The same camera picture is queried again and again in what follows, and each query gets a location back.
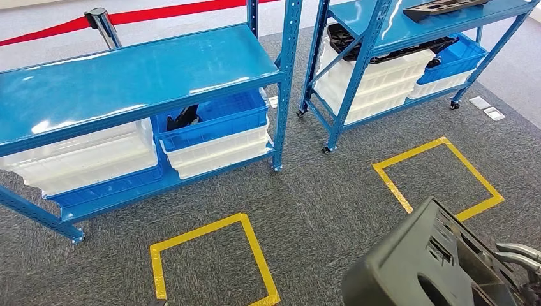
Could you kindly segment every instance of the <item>blue plastic bin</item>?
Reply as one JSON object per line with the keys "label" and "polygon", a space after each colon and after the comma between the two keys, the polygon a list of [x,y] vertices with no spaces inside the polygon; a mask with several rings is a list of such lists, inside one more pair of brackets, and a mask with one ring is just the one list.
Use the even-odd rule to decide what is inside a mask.
{"label": "blue plastic bin", "polygon": [[161,162],[154,167],[139,170],[121,177],[112,178],[104,182],[95,183],[85,187],[55,194],[45,195],[43,198],[55,201],[60,207],[70,207],[92,201],[110,194],[137,188],[161,180],[163,167]]}
{"label": "blue plastic bin", "polygon": [[163,141],[167,152],[208,142],[267,124],[269,106],[258,89],[200,103],[197,115],[201,122],[167,131],[167,116],[176,118],[181,110],[171,110],[156,116],[158,131],[154,134]]}
{"label": "blue plastic bin", "polygon": [[458,37],[459,41],[436,55],[441,57],[441,65],[426,68],[424,75],[417,81],[419,85],[473,70],[487,55],[487,50],[462,33],[450,37]]}

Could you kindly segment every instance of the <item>white plastic bin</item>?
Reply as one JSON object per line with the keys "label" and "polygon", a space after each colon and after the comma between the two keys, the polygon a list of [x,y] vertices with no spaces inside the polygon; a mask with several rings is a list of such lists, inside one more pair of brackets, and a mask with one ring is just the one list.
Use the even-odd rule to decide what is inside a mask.
{"label": "white plastic bin", "polygon": [[470,77],[474,70],[470,70],[458,75],[448,76],[447,78],[442,78],[441,80],[433,81],[426,83],[424,85],[415,84],[415,88],[408,95],[410,99],[418,99],[429,94],[434,94],[439,91],[444,91],[451,87],[455,87],[465,83],[465,81]]}
{"label": "white plastic bin", "polygon": [[[323,53],[320,56],[320,70],[326,67],[338,53],[330,46],[329,38],[323,39]],[[428,62],[434,58],[434,52],[423,50],[414,54],[398,57],[379,64],[369,64],[366,68],[357,92],[370,90],[396,83],[413,76],[420,76]],[[353,73],[355,62],[338,61],[326,73],[340,87],[347,87]]]}
{"label": "white plastic bin", "polygon": [[[385,84],[381,87],[366,91],[357,91],[353,98],[352,109],[363,105],[371,105],[374,102],[392,98],[397,94],[409,93],[413,90],[415,82],[421,75],[413,75],[395,83]],[[339,87],[329,80],[328,75],[322,76],[314,86],[314,89],[327,102],[335,115],[340,111],[340,106],[346,94],[345,87]]]}
{"label": "white plastic bin", "polygon": [[0,157],[0,169],[13,171],[25,184],[72,175],[133,156],[154,153],[150,119],[138,120]]}
{"label": "white plastic bin", "polygon": [[[332,108],[333,103],[341,103],[341,99],[338,100],[339,97],[335,92],[335,88],[330,86],[328,82],[325,82],[325,77],[326,76],[323,76],[322,79],[320,79],[323,80],[323,82],[316,85],[316,91],[320,97],[324,99]],[[348,112],[344,124],[350,124],[352,122],[368,118],[372,115],[376,115],[377,113],[402,105],[406,101],[406,98],[410,92],[411,87],[408,87],[406,89],[402,89],[401,91],[393,91],[391,95],[386,94],[383,99],[375,99],[366,103],[354,103]],[[333,109],[333,112],[338,114],[338,110],[339,108]]]}
{"label": "white plastic bin", "polygon": [[271,140],[267,132],[265,134],[266,137],[263,140],[247,143],[241,147],[195,159],[188,163],[175,163],[171,159],[169,161],[171,162],[171,166],[179,172],[180,178],[187,179],[188,177],[220,169],[265,154],[268,150],[267,143]]}
{"label": "white plastic bin", "polygon": [[104,182],[109,179],[120,177],[121,175],[150,168],[157,164],[158,158],[156,157],[156,149],[154,149],[152,152],[130,156],[122,161],[101,164],[99,167],[86,168],[54,179],[47,178],[45,180],[31,182],[29,185],[39,187],[42,190],[43,195],[53,196],[55,194]]}
{"label": "white plastic bin", "polygon": [[350,109],[350,112],[348,113],[348,116],[346,117],[346,121],[344,122],[344,125],[350,124],[362,119],[366,119],[370,116],[376,115],[378,113],[381,113],[386,110],[390,110],[391,108],[395,108],[399,105],[402,105],[406,101],[406,97],[408,93],[409,91],[404,91],[380,101],[375,101],[367,105],[361,105],[356,108],[352,107]]}
{"label": "white plastic bin", "polygon": [[186,179],[229,164],[238,163],[266,153],[269,135],[267,125],[192,145],[165,154],[181,179]]}

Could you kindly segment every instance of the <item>stanchion post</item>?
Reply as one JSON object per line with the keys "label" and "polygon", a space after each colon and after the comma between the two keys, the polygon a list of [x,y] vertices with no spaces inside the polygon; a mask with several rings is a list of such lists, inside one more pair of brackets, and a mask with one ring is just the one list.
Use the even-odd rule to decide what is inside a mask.
{"label": "stanchion post", "polygon": [[118,38],[115,26],[109,20],[107,10],[104,8],[95,8],[85,14],[88,23],[93,29],[100,31],[105,43],[109,49],[116,49],[122,47],[122,44]]}

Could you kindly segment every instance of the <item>stacked plastic bin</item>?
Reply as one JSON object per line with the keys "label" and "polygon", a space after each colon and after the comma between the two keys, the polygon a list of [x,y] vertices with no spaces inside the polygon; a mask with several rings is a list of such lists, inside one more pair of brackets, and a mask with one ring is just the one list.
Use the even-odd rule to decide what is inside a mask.
{"label": "stacked plastic bin", "polygon": [[262,89],[199,104],[199,123],[167,131],[172,110],[156,116],[156,139],[171,166],[186,179],[262,155],[270,142],[268,103]]}
{"label": "stacked plastic bin", "polygon": [[168,163],[186,179],[262,155],[272,147],[267,110],[254,89],[199,104],[199,122],[185,127],[167,131],[167,117],[182,111],[171,110],[2,157],[0,169],[70,207],[161,180]]}
{"label": "stacked plastic bin", "polygon": [[38,187],[61,207],[161,178],[150,119],[0,158],[0,168]]}
{"label": "stacked plastic bin", "polygon": [[[324,38],[322,44],[320,70],[338,56],[331,47],[329,38]],[[423,75],[426,65],[433,58],[432,51],[423,50],[379,64],[369,64],[362,76],[345,124],[402,105],[412,92],[416,81]],[[315,91],[327,102],[335,115],[342,105],[354,66],[355,61],[341,59],[314,86]]]}
{"label": "stacked plastic bin", "polygon": [[426,68],[408,97],[417,99],[465,83],[481,59],[487,55],[477,42],[464,34],[451,35],[459,40],[436,54],[440,65]]}

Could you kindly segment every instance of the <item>white floor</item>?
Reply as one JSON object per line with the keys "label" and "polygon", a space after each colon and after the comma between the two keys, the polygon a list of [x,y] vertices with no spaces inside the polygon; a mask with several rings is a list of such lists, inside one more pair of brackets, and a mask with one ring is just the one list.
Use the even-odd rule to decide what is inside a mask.
{"label": "white floor", "polygon": [[[193,0],[65,0],[0,10],[0,40],[67,22],[99,6],[105,7],[109,13],[118,13],[189,2]],[[284,0],[260,5],[260,36],[282,31],[283,5]],[[317,7],[317,0],[303,1],[301,27],[314,25]],[[132,45],[243,22],[246,18],[245,12],[245,8],[232,8],[119,25],[117,31],[124,45]],[[511,23],[512,20],[504,20],[485,27],[483,46],[490,49]],[[541,108],[538,107],[538,97],[541,96],[540,41],[541,24],[527,20],[479,81],[541,128]],[[105,48],[99,33],[91,29],[8,45],[0,47],[0,71],[88,54]]]}

